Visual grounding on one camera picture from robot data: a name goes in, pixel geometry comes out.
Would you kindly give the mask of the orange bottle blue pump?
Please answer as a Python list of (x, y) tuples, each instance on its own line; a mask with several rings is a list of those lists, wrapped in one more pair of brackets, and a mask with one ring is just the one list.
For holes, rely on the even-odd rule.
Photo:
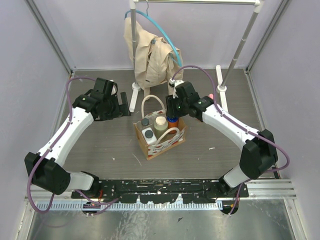
[(168, 129), (179, 128), (179, 119), (177, 117), (167, 117)]

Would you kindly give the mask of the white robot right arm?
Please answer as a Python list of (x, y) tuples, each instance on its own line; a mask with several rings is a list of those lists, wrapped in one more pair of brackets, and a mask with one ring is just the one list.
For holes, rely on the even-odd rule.
[(249, 127), (224, 111), (209, 96), (199, 97), (188, 81), (170, 80), (172, 95), (166, 97), (166, 116), (169, 119), (186, 115), (217, 129), (240, 150), (239, 164), (218, 180), (220, 193), (231, 197), (237, 186), (248, 180), (256, 180), (277, 161), (274, 136), (269, 130), (259, 131)]

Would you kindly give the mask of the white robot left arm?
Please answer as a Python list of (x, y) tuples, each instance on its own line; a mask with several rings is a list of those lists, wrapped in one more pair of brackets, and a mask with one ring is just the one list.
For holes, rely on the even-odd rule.
[(98, 77), (94, 87), (69, 104), (69, 115), (53, 137), (38, 152), (29, 152), (24, 159), (28, 174), (27, 189), (40, 187), (54, 195), (67, 190), (82, 191), (88, 198), (100, 193), (99, 178), (85, 171), (64, 169), (67, 156), (82, 133), (93, 123), (131, 115), (127, 94), (118, 92), (118, 85)]

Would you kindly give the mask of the green bottle beige cap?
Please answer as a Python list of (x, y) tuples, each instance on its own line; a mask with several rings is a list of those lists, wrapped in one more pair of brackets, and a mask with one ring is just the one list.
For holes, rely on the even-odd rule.
[(156, 138), (159, 139), (167, 129), (167, 119), (164, 116), (157, 116), (154, 121), (154, 133)]

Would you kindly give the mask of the clear bottle grey cap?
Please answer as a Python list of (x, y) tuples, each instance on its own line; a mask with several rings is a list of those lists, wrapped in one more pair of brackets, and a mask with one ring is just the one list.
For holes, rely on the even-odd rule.
[(150, 121), (148, 118), (143, 118), (139, 122), (136, 123), (137, 128), (142, 131), (145, 128), (148, 128), (150, 126)]

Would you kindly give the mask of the beige jacket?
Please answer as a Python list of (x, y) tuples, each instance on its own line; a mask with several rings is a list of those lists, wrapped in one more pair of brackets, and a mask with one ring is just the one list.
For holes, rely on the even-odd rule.
[(144, 96), (151, 94), (151, 88), (157, 85), (167, 84), (177, 75), (175, 80), (182, 80), (184, 71), (178, 71), (175, 52), (164, 37), (150, 33), (136, 23), (135, 58), (133, 58), (132, 26), (131, 18), (124, 20), (124, 40), (127, 44), (130, 60), (135, 64), (135, 80), (144, 92)]

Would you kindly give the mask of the white bottle grey cap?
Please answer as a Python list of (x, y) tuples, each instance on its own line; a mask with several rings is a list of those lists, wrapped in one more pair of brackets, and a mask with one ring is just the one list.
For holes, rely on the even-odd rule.
[(151, 127), (143, 129), (141, 133), (147, 145), (154, 145), (157, 142), (157, 138)]

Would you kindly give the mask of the blue clothes hanger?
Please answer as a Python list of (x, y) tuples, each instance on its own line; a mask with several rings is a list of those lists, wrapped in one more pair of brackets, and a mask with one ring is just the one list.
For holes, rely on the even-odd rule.
[(131, 16), (133, 17), (133, 23), (131, 24), (133, 66), (135, 66), (136, 49), (137, 49), (136, 14), (139, 14), (139, 15), (143, 16), (144, 18), (146, 18), (149, 22), (151, 22), (161, 32), (164, 39), (171, 46), (171, 48), (175, 54), (176, 60), (174, 60), (174, 62), (177, 63), (179, 67), (182, 67), (182, 63), (183, 63), (182, 58), (181, 58), (180, 54), (178, 53), (177, 48), (174, 46), (173, 42), (171, 41), (169, 36), (166, 34), (166, 32), (163, 30), (163, 28), (153, 18), (148, 16), (146, 13), (139, 11), (139, 10), (135, 10), (135, 9), (128, 10), (124, 14), (125, 19), (127, 18), (128, 14), (131, 14)]

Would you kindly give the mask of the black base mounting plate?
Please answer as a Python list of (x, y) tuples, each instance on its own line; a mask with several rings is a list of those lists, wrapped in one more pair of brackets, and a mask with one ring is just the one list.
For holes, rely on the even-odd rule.
[(99, 181), (100, 190), (90, 199), (100, 197), (105, 202), (118, 199), (123, 204), (174, 203), (179, 197), (183, 204), (214, 203), (223, 198), (249, 197), (245, 185), (223, 192), (216, 179), (105, 179)]

